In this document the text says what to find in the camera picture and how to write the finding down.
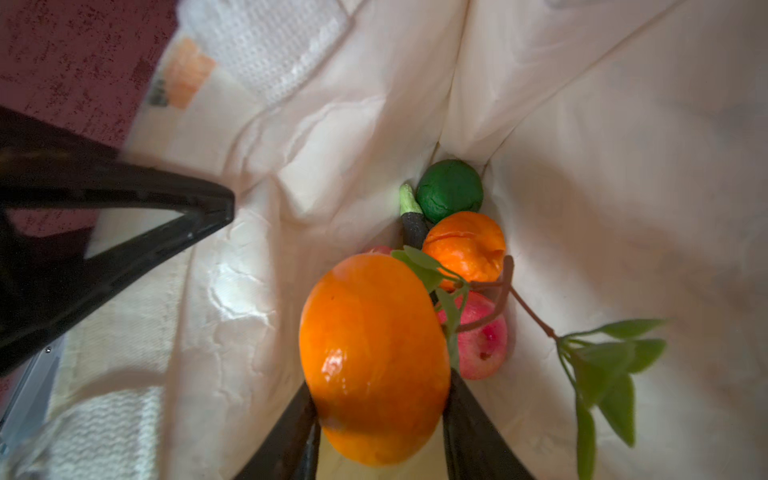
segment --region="green ball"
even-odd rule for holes
[[[482,205],[482,182],[474,168],[461,160],[443,160],[430,166],[416,191],[424,216],[432,223],[456,212],[476,212]]]

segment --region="leaf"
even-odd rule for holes
[[[662,339],[642,339],[634,341],[634,359],[627,367],[629,373],[640,373],[659,359],[667,342]]]
[[[448,340],[448,355],[451,359],[451,368],[458,372],[458,335],[456,335],[456,329],[462,324],[462,317],[448,292],[438,288],[435,290],[435,293],[437,293],[437,299],[440,300],[442,309],[445,311],[445,338]]]
[[[438,268],[442,268],[442,265],[440,264],[439,261],[430,257],[429,255],[422,252],[418,248],[413,248],[408,245],[404,245],[402,249],[406,252],[406,255],[408,255],[408,258],[411,259],[413,263],[415,263],[420,267],[427,268],[430,270],[435,270],[435,271],[437,271]]]
[[[576,469],[579,480],[591,480],[594,472],[594,460],[598,453],[597,439],[594,434],[594,419],[589,410],[576,396]]]
[[[619,438],[634,447],[634,384],[629,375],[622,375],[598,403],[608,425]]]
[[[405,265],[408,266],[409,269],[413,273],[416,274],[416,276],[419,278],[419,280],[424,283],[424,287],[427,289],[427,293],[432,293],[435,291],[435,288],[442,282],[443,275],[440,272],[437,272],[435,270],[429,270],[424,268],[423,266],[419,266],[416,263],[413,263],[411,261],[411,258],[406,254],[406,252],[402,250],[394,250],[391,255],[396,258],[397,260],[400,260]]]
[[[570,362],[584,407],[599,403],[634,359],[633,342],[608,342],[572,349]]]
[[[632,339],[636,336],[650,332],[657,326],[664,325],[667,321],[663,319],[631,319],[621,320],[620,322],[609,323],[600,328],[589,330],[587,332],[569,333],[566,336],[585,336],[595,333],[605,333],[615,339]]]

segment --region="red fruit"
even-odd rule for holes
[[[462,306],[462,298],[456,299]],[[462,314],[462,325],[480,320],[493,313],[494,303],[477,292],[469,292],[467,306]],[[445,311],[438,313],[440,323],[445,322]],[[514,337],[510,349],[515,347]],[[499,315],[488,325],[459,333],[458,363],[462,378],[482,380],[496,373],[507,357],[507,322]]]
[[[389,255],[392,253],[392,248],[386,245],[376,245],[375,247],[371,247],[363,253],[383,253],[384,255]]]

